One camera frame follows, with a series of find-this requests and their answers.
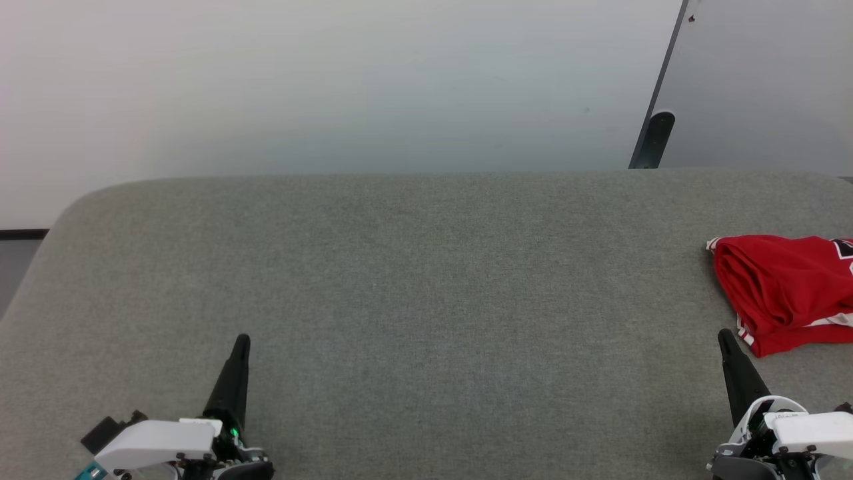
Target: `gray fabric surface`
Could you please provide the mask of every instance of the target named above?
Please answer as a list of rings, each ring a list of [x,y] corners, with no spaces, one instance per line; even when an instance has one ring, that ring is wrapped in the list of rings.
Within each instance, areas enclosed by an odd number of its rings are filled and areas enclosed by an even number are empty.
[[[731,431],[705,241],[853,237],[797,173],[180,179],[73,205],[0,322],[0,471],[71,478],[103,416],[200,414],[252,336],[282,478],[707,478]],[[757,361],[807,408],[853,345]]]

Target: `white stripe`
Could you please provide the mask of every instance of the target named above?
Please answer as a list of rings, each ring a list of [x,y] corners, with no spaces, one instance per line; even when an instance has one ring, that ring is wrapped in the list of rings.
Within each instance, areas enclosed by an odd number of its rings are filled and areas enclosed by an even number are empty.
[[[806,326],[818,325],[842,325],[853,328],[853,313],[838,313],[833,315],[832,317],[826,317],[825,319],[815,320],[814,322],[811,322]]]
[[[720,238],[722,237],[713,237],[711,240],[705,242],[705,249],[714,251],[714,249],[717,248],[717,242],[720,240]]]
[[[738,337],[743,338],[744,342],[746,342],[746,344],[751,347],[752,344],[755,342],[755,337],[753,337],[752,335],[750,335],[750,333],[748,331],[746,331],[746,328],[744,327],[744,321],[743,321],[743,319],[740,318],[740,315],[738,315],[737,318],[738,318],[738,324],[737,324],[738,325]]]

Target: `white wall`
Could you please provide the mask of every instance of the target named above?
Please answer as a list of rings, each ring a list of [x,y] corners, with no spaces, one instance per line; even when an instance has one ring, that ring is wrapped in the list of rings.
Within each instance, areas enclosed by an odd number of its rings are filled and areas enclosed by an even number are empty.
[[[0,229],[136,179],[626,168],[681,0],[0,7]]]
[[[853,175],[853,2],[690,0],[660,110],[661,167]]]

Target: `red garment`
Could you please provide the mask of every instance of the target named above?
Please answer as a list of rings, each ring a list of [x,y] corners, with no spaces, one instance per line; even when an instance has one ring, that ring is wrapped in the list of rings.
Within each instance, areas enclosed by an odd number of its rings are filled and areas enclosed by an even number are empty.
[[[714,270],[757,357],[853,342],[853,239],[715,238]]]

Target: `red jersey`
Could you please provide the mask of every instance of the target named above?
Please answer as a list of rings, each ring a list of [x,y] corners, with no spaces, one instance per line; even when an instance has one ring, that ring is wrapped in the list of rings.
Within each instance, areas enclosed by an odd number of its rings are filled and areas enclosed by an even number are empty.
[[[853,342],[853,240],[744,235],[707,248],[738,334],[757,357]]]

